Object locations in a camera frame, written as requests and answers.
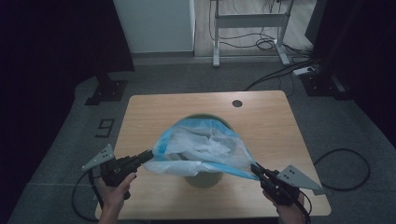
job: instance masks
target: wooden table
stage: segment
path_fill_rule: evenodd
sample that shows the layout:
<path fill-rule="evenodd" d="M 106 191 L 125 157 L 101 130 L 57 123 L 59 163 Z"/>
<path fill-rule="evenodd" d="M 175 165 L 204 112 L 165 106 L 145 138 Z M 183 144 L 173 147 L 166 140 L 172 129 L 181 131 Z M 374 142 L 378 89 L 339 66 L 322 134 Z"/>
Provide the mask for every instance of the wooden table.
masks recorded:
<path fill-rule="evenodd" d="M 239 100 L 242 106 L 233 106 Z M 283 91 L 239 91 L 136 95 L 131 97 L 115 146 L 116 158 L 152 148 L 178 120 L 197 113 L 225 119 L 253 157 L 265 168 L 282 171 L 293 164 L 319 183 L 289 102 Z M 139 168 L 120 219 L 209 219 L 277 217 L 258 181 L 223 174 L 209 189 L 198 189 L 184 177 L 156 175 Z M 313 204 L 312 216 L 331 212 L 325 195 L 304 189 Z M 101 213 L 96 209 L 96 216 Z"/>

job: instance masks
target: blue plastic bag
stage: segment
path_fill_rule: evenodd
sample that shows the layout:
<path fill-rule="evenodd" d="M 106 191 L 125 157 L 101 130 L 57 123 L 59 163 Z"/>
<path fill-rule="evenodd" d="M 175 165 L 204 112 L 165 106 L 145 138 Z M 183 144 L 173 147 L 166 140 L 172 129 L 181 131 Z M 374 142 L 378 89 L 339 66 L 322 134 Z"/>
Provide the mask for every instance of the blue plastic bag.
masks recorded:
<path fill-rule="evenodd" d="M 238 134 L 216 119 L 182 119 L 166 130 L 144 167 L 157 174 L 195 176 L 223 172 L 258 179 L 256 164 Z"/>

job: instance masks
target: human hand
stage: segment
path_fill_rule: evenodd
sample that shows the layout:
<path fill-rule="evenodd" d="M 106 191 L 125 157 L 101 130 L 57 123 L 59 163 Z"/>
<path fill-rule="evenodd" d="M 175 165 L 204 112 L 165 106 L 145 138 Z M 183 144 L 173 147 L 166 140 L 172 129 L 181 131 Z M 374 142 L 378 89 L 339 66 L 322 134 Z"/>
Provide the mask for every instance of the human hand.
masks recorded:
<path fill-rule="evenodd" d="M 99 223 L 117 223 L 121 208 L 124 205 L 124 193 L 131 187 L 131 182 L 136 178 L 135 173 L 131 173 L 117 187 L 109 187 L 105 184 L 102 177 L 99 184 L 102 189 L 103 209 Z"/>
<path fill-rule="evenodd" d="M 304 215 L 301 210 L 297 207 L 297 205 L 292 204 L 290 206 L 278 205 L 276 202 L 265 192 L 262 191 L 262 194 L 271 201 L 276 208 L 277 213 L 279 214 L 280 219 L 285 224 L 304 224 Z M 298 201 L 304 205 L 304 195 L 300 193 Z"/>

